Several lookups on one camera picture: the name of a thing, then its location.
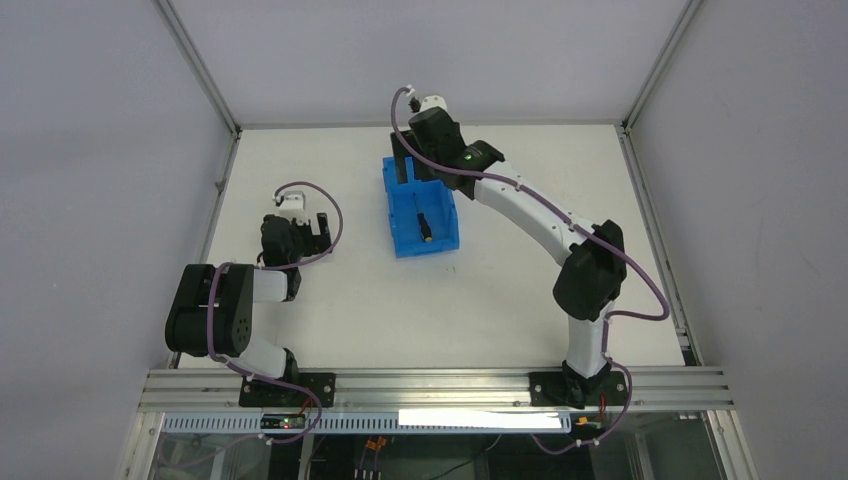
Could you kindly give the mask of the black yellow screwdriver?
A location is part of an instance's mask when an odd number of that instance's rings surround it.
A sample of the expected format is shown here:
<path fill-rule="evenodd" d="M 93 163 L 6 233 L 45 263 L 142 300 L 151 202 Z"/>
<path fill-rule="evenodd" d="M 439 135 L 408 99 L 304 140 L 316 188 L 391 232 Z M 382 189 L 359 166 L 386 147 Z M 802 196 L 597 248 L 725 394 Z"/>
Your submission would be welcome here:
<path fill-rule="evenodd" d="M 412 194 L 413 203 L 416 209 L 416 218 L 419 225 L 419 232 L 422 238 L 422 241 L 425 243 L 429 243 L 433 241 L 433 234 L 431 227 L 428 223 L 426 215 L 423 212 L 420 201 L 418 199 L 418 195 L 416 193 Z"/>

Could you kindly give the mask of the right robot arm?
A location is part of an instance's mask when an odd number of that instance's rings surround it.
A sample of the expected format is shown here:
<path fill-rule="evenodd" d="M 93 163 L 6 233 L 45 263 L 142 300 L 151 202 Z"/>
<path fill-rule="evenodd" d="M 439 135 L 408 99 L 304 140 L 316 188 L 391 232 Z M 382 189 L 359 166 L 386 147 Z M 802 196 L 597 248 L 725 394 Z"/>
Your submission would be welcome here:
<path fill-rule="evenodd" d="M 612 366 L 606 357 L 610 313 L 625 280 L 622 229 L 581 219 L 541 194 L 489 143 L 464 141 L 441 105 L 413 101 L 400 144 L 449 189 L 488 206 L 534 239 L 559 266 L 553 298 L 569 321 L 562 377 L 548 391 L 556 405 L 584 408 Z"/>

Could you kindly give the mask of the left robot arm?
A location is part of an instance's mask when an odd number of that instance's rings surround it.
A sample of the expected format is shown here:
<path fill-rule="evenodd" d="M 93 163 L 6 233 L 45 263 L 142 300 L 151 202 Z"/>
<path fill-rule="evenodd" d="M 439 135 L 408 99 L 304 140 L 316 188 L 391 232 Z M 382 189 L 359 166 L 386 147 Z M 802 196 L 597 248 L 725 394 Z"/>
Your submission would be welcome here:
<path fill-rule="evenodd" d="M 182 273 L 164 330 L 174 353 L 208 357 L 259 376 L 299 385 L 300 372 L 291 350 L 253 332 L 258 303 L 293 301 L 302 283 L 299 264 L 327 253 L 331 246 L 327 215 L 309 220 L 268 214 L 260 226 L 260 264 L 189 264 Z"/>

